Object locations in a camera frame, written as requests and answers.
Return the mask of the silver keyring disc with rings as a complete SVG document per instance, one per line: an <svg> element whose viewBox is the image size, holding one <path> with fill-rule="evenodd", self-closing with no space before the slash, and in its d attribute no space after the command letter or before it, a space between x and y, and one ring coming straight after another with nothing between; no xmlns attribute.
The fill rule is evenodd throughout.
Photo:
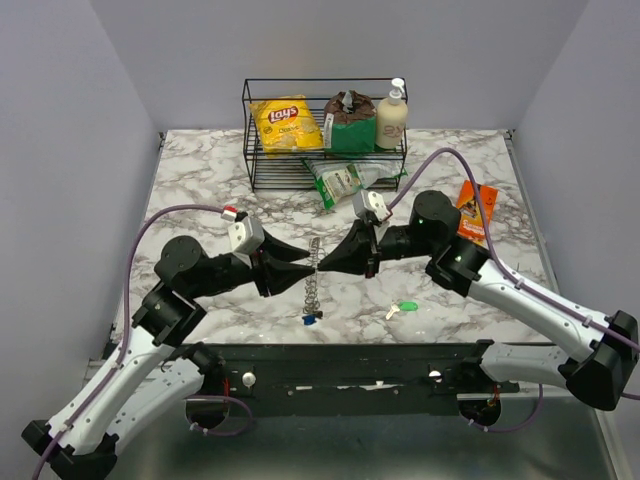
<svg viewBox="0 0 640 480"><path fill-rule="evenodd" d="M311 276L305 279L305 297L303 312L305 316L314 316L319 319L323 316L318 298L318 273L317 265L320 261L321 239L312 237L309 241L309 266L313 269Z"/></svg>

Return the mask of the blue key tag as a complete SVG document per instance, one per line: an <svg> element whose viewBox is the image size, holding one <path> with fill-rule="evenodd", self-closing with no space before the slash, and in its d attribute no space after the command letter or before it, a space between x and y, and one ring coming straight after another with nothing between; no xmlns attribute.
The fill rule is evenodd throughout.
<svg viewBox="0 0 640 480"><path fill-rule="evenodd" d="M307 314L302 317L302 320L305 326L311 326L319 320L319 317L315 314Z"/></svg>

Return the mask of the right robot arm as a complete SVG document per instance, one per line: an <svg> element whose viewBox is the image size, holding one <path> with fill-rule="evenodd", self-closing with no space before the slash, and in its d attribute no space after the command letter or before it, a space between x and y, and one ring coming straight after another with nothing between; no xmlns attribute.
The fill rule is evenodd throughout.
<svg viewBox="0 0 640 480"><path fill-rule="evenodd" d="M461 365L467 389L525 381L564 388L599 410L616 408L639 359L633 316L586 308L508 268L458 234L461 214L439 191L419 193L404 226L389 224L391 212L373 191L357 194L354 210L351 229L319 270L372 278L383 261L427 257L425 272L439 287L493 306L549 339L541 346L489 345Z"/></svg>

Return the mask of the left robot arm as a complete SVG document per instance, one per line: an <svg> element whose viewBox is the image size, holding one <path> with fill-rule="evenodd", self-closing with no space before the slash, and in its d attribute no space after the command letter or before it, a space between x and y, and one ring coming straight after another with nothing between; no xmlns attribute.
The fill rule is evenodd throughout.
<svg viewBox="0 0 640 480"><path fill-rule="evenodd" d="M210 257L193 237L178 236L154 267L158 283L144 297L122 340L70 403L48 420L34 420L25 442L61 479L104 479L127 440L161 411L195 393L214 393L222 372L196 346L167 375L142 383L204 319L198 304L253 283L263 297L278 295L313 274L309 252L275 239L252 219L229 228L231 250Z"/></svg>

